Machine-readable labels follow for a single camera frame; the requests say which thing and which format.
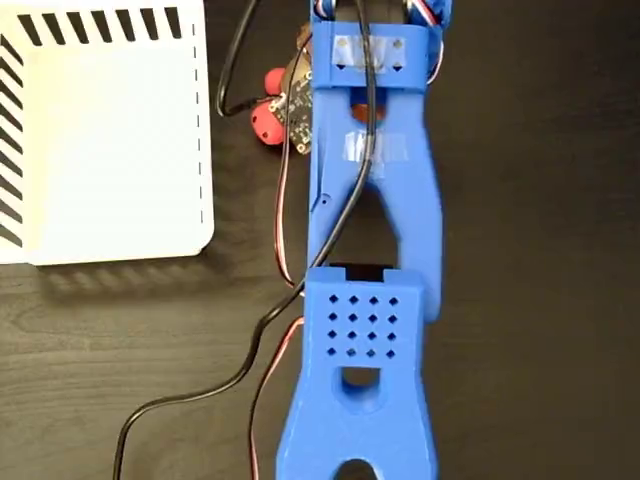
red component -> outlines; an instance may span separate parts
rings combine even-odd
[[[264,77],[264,89],[268,95],[280,95],[282,93],[282,77],[285,68],[274,68]]]
[[[263,143],[267,145],[280,145],[284,141],[284,126],[269,111],[269,104],[258,105],[251,114],[253,131]]]

cable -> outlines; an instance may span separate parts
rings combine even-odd
[[[229,50],[227,51],[227,57],[224,61],[224,65],[222,67],[222,72],[220,73],[220,80],[218,81],[218,94],[216,97],[216,111],[218,115],[221,117],[232,117],[237,115],[238,113],[244,112],[245,110],[250,110],[256,105],[264,102],[268,102],[274,97],[254,97],[248,100],[244,100],[232,107],[227,107],[227,94],[229,91],[229,86],[231,85],[231,80],[233,78],[233,72],[235,70],[236,61],[238,60],[238,56],[240,53],[240,49],[242,48],[242,44],[244,43],[245,37],[247,35],[247,30],[251,22],[253,22],[253,18],[255,17],[256,10],[261,0],[249,0],[249,3],[245,7],[244,13],[242,14],[242,18],[238,23],[238,28],[233,35],[233,39],[231,40],[231,45],[229,46]]]
[[[284,241],[284,200],[285,193],[287,190],[287,179],[289,175],[289,159],[291,153],[291,140],[289,139],[289,133],[291,130],[291,118],[290,118],[290,110],[291,110],[291,90],[293,89],[293,79],[296,75],[296,70],[298,69],[298,64],[300,63],[300,59],[302,58],[302,54],[305,51],[307,45],[309,44],[309,40],[311,40],[311,34],[307,35],[304,42],[298,48],[298,53],[293,61],[293,68],[291,70],[291,76],[289,77],[289,82],[287,84],[286,90],[286,100],[285,100],[285,110],[284,110],[284,143],[282,144],[282,157],[280,159],[280,174],[278,177],[278,190],[276,193],[276,206],[275,206],[275,219],[273,226],[273,236],[274,236],[274,250],[276,254],[276,264],[278,265],[278,270],[280,270],[280,274],[284,281],[289,287],[294,287],[295,282],[289,273],[289,267],[287,264],[287,253],[285,248]]]
[[[269,378],[271,378],[271,375],[273,375],[273,372],[275,372],[276,368],[278,368],[278,365],[280,364],[280,360],[282,360],[282,357],[287,351],[289,342],[295,335],[298,328],[301,327],[303,324],[304,324],[304,317],[298,317],[293,322],[291,322],[286,332],[284,333],[282,340],[280,340],[280,343],[278,344],[278,348],[276,348],[273,358],[271,359],[271,362],[269,362],[267,370],[264,372],[264,375],[262,376],[262,379],[258,384],[258,389],[256,390],[256,394],[253,397],[253,401],[251,402],[251,410],[249,412],[249,431],[248,431],[249,456],[251,458],[251,480],[260,479],[258,452],[256,449],[256,441],[253,434],[253,430],[254,430],[253,424],[255,423],[256,410],[258,408],[258,401],[260,400],[260,396],[262,395],[262,392],[265,386],[267,385]]]
[[[252,0],[248,7],[248,10],[251,9],[251,5],[257,3],[258,0]],[[373,57],[371,50],[371,41],[370,35],[371,31],[369,28],[369,24],[367,22],[367,16],[364,9],[364,5],[362,0],[355,0],[356,6],[358,9],[358,20],[360,23],[360,33],[362,35],[362,43],[365,53],[365,77],[367,84],[367,103],[369,105],[369,111],[367,115],[367,132],[365,138],[364,145],[364,154],[362,159],[362,165],[360,167],[360,171],[356,178],[354,188],[351,192],[351,195],[347,199],[342,212],[338,216],[336,224],[334,225],[331,233],[325,240],[325,243],[320,248],[316,258],[311,263],[311,267],[317,267],[322,265],[329,253],[333,249],[336,244],[338,238],[342,234],[344,230],[345,224],[349,217],[351,216],[358,200],[360,199],[362,192],[367,183],[367,179],[369,177],[369,172],[371,171],[371,166],[373,164],[373,153],[375,151],[376,145],[376,111],[377,111],[377,102],[376,102],[376,76],[373,67]],[[246,18],[250,19],[251,15],[245,15],[243,20]],[[265,329],[273,322],[278,316],[289,306],[294,300],[300,295],[300,293],[304,290],[305,279],[303,278],[289,293],[289,295],[282,298],[273,308],[271,308],[265,315],[263,315],[256,324],[253,334],[251,336],[251,342],[249,344],[249,351],[247,356],[245,357],[242,365],[238,369],[236,373],[234,373],[227,380],[215,385],[214,387],[207,388],[204,390],[200,390],[192,393],[184,393],[179,395],[171,395],[167,397],[158,398],[156,400],[152,400],[144,405],[138,407],[125,421],[120,430],[120,434],[118,436],[118,442],[116,446],[116,452],[113,463],[113,480],[120,480],[122,475],[122,465],[124,462],[124,451],[127,442],[127,438],[129,432],[131,431],[131,427],[146,413],[149,413],[152,410],[155,410],[159,407],[165,407],[169,405],[177,405],[177,404],[185,404],[190,402],[195,402],[198,400],[204,400],[207,398],[211,398],[220,393],[226,392],[230,388],[233,388],[238,383],[240,383],[249,373],[253,364],[255,363],[258,350],[260,347],[260,341],[262,339],[262,335]]]

blue 3d printed robot arm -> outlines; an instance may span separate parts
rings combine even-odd
[[[309,261],[353,187],[365,139],[351,114],[365,87],[360,31],[356,23],[335,20],[337,3],[312,1]],[[303,366],[277,480],[332,480],[354,459],[369,463],[379,480],[437,478],[420,373],[424,324],[440,309],[442,213],[424,103],[451,2],[431,4],[436,26],[420,21],[424,2],[408,3],[409,23],[371,26],[385,113],[369,186],[381,196],[395,231],[399,269],[385,270],[377,282],[349,279],[337,267],[308,273]],[[355,387],[343,379],[344,368],[375,369],[379,376]]]

cutout hole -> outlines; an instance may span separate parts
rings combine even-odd
[[[69,23],[73,27],[73,30],[76,32],[78,41],[83,45],[88,44],[89,36],[84,28],[84,22],[82,21],[80,12],[67,12],[67,18],[69,19]]]
[[[58,23],[58,18],[55,14],[43,13],[42,18],[44,19],[44,23],[47,24],[47,27],[49,27],[49,31],[56,43],[58,45],[65,45],[66,42],[64,40],[64,35],[62,34],[62,30],[60,30],[60,24]]]
[[[96,22],[96,27],[98,28],[98,32],[100,32],[102,40],[106,43],[113,42],[111,31],[109,31],[109,24],[107,23],[107,16],[104,12],[101,10],[94,10],[91,12],[91,16],[93,17],[93,21]]]
[[[367,462],[349,460],[342,464],[333,480],[378,480],[378,477]]]
[[[7,61],[0,57],[0,71],[5,72],[11,80],[16,82],[20,88],[24,86],[22,83],[22,79],[18,76],[18,74],[11,68],[11,66],[7,63]]]
[[[153,8],[141,8],[140,14],[142,15],[145,27],[147,27],[149,38],[151,40],[158,40],[160,36],[158,35],[158,25],[156,24],[156,17],[153,13]]]
[[[22,247],[22,240],[4,225],[0,224],[0,238],[4,238],[17,247]]]
[[[20,21],[22,28],[24,28],[25,33],[29,37],[29,40],[31,40],[31,43],[33,43],[33,45],[35,45],[36,47],[41,47],[42,40],[40,39],[40,35],[38,35],[38,31],[36,30],[36,26],[33,23],[31,15],[18,15],[18,20]]]
[[[169,22],[169,28],[173,38],[182,38],[182,31],[180,30],[180,17],[178,16],[177,7],[167,7],[164,9],[167,15],[167,21]]]
[[[7,52],[9,52],[9,54],[16,59],[16,62],[24,66],[24,60],[22,60],[22,57],[20,56],[18,51],[13,48],[13,45],[9,43],[9,40],[7,40],[7,37],[5,37],[4,35],[0,35],[0,47],[6,49]]]
[[[130,42],[136,41],[136,34],[133,31],[133,24],[131,23],[131,15],[129,10],[116,10],[116,15],[120,21],[120,26],[124,32],[125,38]]]

slotted vent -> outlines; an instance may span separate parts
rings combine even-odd
[[[42,47],[50,40],[57,45],[76,42],[88,45],[92,37],[90,32],[96,32],[98,35],[93,38],[97,39],[99,36],[105,43],[113,43],[115,39],[122,37],[128,42],[183,37],[177,7],[93,10],[86,14],[79,11],[65,14],[44,13],[41,19],[37,17],[18,15],[22,28],[36,47]]]
[[[24,61],[0,35],[0,238],[21,247],[22,97]]]

